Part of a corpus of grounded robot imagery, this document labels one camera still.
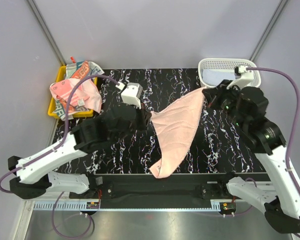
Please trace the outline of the light blue towel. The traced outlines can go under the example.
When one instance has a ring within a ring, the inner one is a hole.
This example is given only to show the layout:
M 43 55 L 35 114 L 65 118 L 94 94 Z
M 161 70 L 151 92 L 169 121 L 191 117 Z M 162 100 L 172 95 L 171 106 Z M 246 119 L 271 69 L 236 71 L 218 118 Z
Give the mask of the light blue towel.
M 223 80 L 233 81 L 236 79 L 233 72 L 225 72 L 219 70 L 204 69 L 201 73 L 201 83 L 208 87 L 216 87 Z

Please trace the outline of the plain pink towel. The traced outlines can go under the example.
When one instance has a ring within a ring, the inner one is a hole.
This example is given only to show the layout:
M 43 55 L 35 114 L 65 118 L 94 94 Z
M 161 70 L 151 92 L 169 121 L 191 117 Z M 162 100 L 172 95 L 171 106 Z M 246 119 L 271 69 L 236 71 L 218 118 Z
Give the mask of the plain pink towel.
M 175 100 L 164 110 L 151 113 L 161 158 L 150 168 L 157 179 L 169 177 L 185 159 L 196 135 L 205 96 L 204 87 Z

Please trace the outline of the pink bunny towel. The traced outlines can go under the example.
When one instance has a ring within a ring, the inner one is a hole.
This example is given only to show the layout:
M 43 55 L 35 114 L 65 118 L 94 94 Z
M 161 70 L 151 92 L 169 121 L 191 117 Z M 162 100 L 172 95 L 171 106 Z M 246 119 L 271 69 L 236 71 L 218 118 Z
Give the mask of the pink bunny towel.
M 50 85 L 49 90 L 52 97 L 56 101 L 59 101 L 64 109 L 66 109 L 70 93 L 79 81 L 80 80 L 77 78 L 67 78 Z M 91 79 L 88 79 L 75 90 L 70 100 L 68 113 L 79 112 L 81 111 L 81 108 L 90 109 L 100 113 L 101 107 L 101 94 L 95 83 Z

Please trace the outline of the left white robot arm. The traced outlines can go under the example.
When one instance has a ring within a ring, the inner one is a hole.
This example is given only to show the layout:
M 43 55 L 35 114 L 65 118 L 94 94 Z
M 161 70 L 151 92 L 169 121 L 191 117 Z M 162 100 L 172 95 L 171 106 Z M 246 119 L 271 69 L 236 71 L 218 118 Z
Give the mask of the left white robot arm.
M 108 148 L 135 131 L 145 131 L 151 116 L 144 106 L 122 103 L 72 129 L 66 126 L 62 140 L 32 156 L 11 156 L 8 159 L 8 169 L 15 174 L 15 178 L 9 181 L 10 191 L 23 200 L 47 192 L 70 192 L 93 198 L 100 189 L 94 177 L 87 173 L 56 173 L 54 169 Z

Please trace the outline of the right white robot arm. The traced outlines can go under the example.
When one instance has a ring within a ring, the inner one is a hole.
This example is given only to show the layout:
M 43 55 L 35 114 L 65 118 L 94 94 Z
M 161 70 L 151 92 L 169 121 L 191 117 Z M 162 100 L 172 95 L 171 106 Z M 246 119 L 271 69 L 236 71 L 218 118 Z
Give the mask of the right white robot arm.
M 238 197 L 258 209 L 268 224 L 281 234 L 300 234 L 300 180 L 286 159 L 286 140 L 280 128 L 266 118 L 269 104 L 261 89 L 239 88 L 223 80 L 202 93 L 207 107 L 223 111 L 239 129 L 239 137 L 259 160 L 274 192 L 266 192 L 239 175 L 225 174 L 217 185 L 222 198 Z

